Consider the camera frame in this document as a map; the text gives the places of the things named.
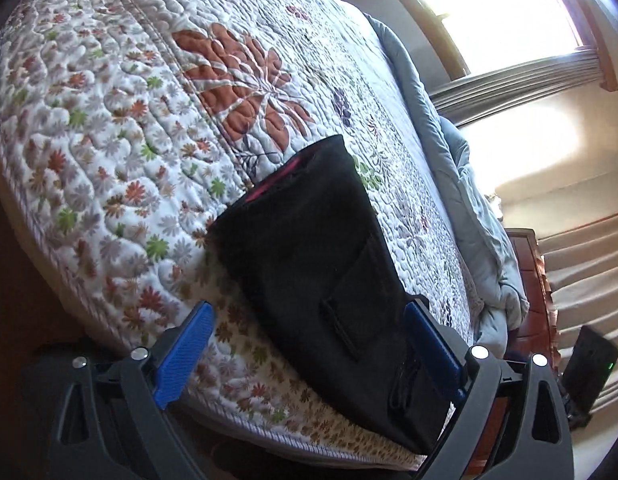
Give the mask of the wooden framed window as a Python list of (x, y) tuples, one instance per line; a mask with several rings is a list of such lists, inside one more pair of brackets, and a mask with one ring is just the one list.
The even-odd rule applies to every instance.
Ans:
[(594, 0), (398, 1), (452, 80), (590, 49), (601, 88), (618, 90)]

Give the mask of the grey window curtain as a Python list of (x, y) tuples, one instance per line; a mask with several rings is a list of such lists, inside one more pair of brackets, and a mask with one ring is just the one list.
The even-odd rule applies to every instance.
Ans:
[(579, 48), (489, 73), (465, 76), (432, 91), (437, 112), (461, 127), (553, 94), (598, 82), (598, 52)]

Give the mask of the beige pleated curtain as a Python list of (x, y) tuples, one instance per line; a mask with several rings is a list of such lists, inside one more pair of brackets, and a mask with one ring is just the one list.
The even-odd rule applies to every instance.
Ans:
[[(539, 248), (558, 326), (559, 370), (565, 370), (584, 325), (618, 348), (618, 214), (546, 237)], [(618, 361), (594, 410), (617, 401)]]

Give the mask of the black device with green light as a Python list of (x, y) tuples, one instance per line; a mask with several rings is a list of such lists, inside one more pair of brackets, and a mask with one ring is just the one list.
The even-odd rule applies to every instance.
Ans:
[(579, 331), (571, 359), (562, 373), (559, 386), (568, 426), (586, 427), (594, 406), (618, 360), (618, 348), (588, 325)]

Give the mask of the black pants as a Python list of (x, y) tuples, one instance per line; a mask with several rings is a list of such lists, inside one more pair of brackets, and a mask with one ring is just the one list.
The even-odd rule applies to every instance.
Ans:
[(210, 237), (263, 333), (323, 402), (431, 453), (449, 405), (405, 338), (411, 296), (340, 136), (294, 155)]

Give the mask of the grey blue duvet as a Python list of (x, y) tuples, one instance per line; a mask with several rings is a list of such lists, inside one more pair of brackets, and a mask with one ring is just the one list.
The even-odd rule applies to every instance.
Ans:
[(475, 341), (502, 358), (507, 352), (510, 333), (521, 327), (530, 310), (512, 243), (477, 188), (468, 141), (449, 119), (438, 114), (398, 36), (375, 18), (367, 20), (393, 69), (447, 211), (455, 244), (469, 269), (477, 295), (483, 300)]

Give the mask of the floral quilted bedspread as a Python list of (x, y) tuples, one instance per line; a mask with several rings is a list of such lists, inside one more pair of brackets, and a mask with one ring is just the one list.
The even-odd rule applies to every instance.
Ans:
[(201, 300), (184, 399), (201, 422), (309, 460), (415, 469), (337, 414), (208, 252), (225, 208), (339, 134), (399, 278), (473, 337), (478, 300), (381, 41), (341, 0), (20, 0), (0, 30), (0, 195), (65, 309), (149, 346)]

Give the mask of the red wooden headboard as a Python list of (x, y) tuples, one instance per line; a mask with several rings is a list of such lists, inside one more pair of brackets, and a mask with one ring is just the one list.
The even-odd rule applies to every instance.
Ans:
[[(507, 228), (530, 310), (516, 333), (509, 336), (508, 349), (524, 356), (541, 353), (555, 372), (558, 370), (560, 354), (556, 347), (556, 312), (553, 311), (551, 290), (544, 269), (544, 258), (540, 255), (535, 232), (532, 229)], [(492, 445), (496, 442), (498, 430), (503, 421), (508, 401), (495, 400), (480, 442), (466, 469), (466, 474), (480, 474), (487, 464)]]

